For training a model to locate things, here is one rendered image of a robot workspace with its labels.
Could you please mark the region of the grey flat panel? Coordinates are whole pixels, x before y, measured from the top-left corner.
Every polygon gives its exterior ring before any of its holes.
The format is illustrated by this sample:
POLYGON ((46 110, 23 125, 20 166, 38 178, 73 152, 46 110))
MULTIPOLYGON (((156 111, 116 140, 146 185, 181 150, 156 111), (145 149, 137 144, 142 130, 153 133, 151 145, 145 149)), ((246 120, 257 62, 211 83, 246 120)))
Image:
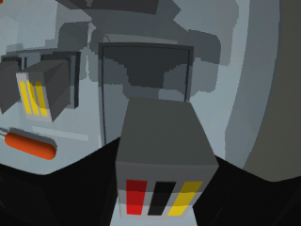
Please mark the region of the grey flat panel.
POLYGON ((301 176, 301 0, 282 0, 281 35, 270 105, 245 166, 270 182, 301 176))

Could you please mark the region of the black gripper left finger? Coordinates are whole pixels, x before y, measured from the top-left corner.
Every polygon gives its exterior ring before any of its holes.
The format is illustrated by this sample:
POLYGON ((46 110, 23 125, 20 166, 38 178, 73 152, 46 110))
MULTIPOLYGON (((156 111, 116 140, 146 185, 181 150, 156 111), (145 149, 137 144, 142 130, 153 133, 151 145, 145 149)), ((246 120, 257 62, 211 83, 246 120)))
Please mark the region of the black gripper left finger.
POLYGON ((0 163, 0 210, 34 226, 110 226, 119 141, 44 176, 0 163))

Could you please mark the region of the orange-handled screwdriver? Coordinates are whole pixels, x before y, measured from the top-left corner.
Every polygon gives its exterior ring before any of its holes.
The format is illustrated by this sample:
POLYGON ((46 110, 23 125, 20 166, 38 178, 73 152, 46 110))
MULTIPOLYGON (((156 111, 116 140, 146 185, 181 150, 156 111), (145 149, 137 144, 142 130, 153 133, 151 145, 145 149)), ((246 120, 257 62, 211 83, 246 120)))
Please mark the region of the orange-handled screwdriver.
POLYGON ((53 159, 56 154, 56 149, 53 144, 40 142, 40 140, 30 139, 24 136, 15 135, 15 133, 8 133, 6 136, 1 135, 5 139, 8 146, 14 147, 18 150, 37 155, 44 159, 53 159))

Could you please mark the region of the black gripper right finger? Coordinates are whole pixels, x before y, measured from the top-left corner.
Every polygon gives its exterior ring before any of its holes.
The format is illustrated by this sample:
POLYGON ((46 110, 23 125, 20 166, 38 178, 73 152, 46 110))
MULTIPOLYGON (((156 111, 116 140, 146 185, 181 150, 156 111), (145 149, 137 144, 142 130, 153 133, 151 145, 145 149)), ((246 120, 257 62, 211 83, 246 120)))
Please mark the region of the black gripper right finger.
POLYGON ((193 204, 198 226, 276 226, 301 202, 301 176, 266 181, 215 155, 218 169, 193 204))

